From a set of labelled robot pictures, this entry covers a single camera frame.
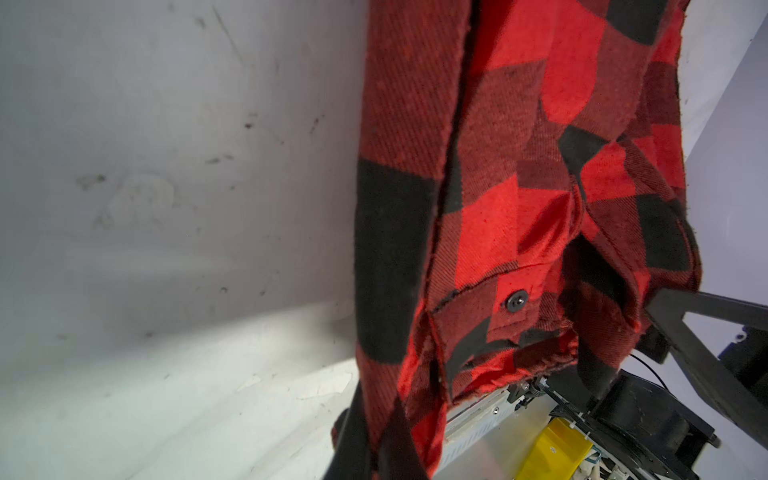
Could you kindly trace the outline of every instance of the red plaid shirt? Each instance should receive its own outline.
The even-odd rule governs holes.
[[[432,474],[468,397],[576,361],[599,396],[652,293],[698,288],[686,3],[371,1],[347,426],[381,478]]]

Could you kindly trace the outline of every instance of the black button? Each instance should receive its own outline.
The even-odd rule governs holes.
[[[518,290],[507,298],[507,310],[510,313],[519,312],[528,302],[528,292],[525,290]]]

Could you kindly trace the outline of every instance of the flannel fabric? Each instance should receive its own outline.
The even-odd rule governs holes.
[[[400,465],[414,455],[431,475],[447,409],[468,397],[576,361],[599,396],[649,328],[653,292],[697,290],[677,94],[686,6],[370,2],[362,418],[347,422],[365,430],[374,475],[420,478]]]

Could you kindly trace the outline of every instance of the buffalo check flannel shirt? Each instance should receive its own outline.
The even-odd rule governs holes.
[[[574,362],[599,396],[646,300],[697,290],[686,6],[370,2],[344,475],[431,475],[450,407]]]

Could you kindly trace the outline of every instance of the wire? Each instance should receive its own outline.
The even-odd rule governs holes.
[[[566,411],[568,416],[571,417],[571,420],[574,421],[576,426],[579,429],[581,429],[582,432],[586,432],[585,433],[586,436],[589,436],[589,434],[590,434],[592,429],[589,427],[589,425],[587,425],[587,423],[584,421],[583,418],[581,418],[579,415],[576,414],[576,412],[571,410],[571,407],[568,406],[568,402],[566,402],[565,399],[563,397],[561,397],[559,393],[557,393],[554,390],[550,389],[544,383],[539,383],[538,387],[540,389],[544,390],[547,393],[547,395],[549,395],[554,401],[556,401],[556,403],[559,406],[563,407],[563,409]]]
[[[669,390],[669,387],[667,387],[667,384],[666,384],[666,383],[664,383],[664,381],[661,379],[661,377],[659,376],[659,374],[658,374],[658,373],[656,373],[656,370],[654,370],[653,368],[651,368],[651,366],[650,366],[650,365],[648,365],[648,364],[647,364],[645,361],[643,361],[643,359],[642,359],[642,358],[640,358],[639,356],[635,355],[634,353],[630,353],[630,354],[629,354],[629,356],[630,356],[630,357],[632,357],[633,359],[637,360],[638,362],[642,363],[643,365],[645,365],[645,368],[649,369],[649,370],[650,370],[650,372],[651,372],[651,373],[653,373],[653,374],[654,374],[654,376],[656,376],[656,378],[659,380],[659,382],[661,382],[661,386],[663,386],[663,387],[664,387],[664,389],[665,389],[665,390],[667,390],[668,392],[670,391],[670,390]]]

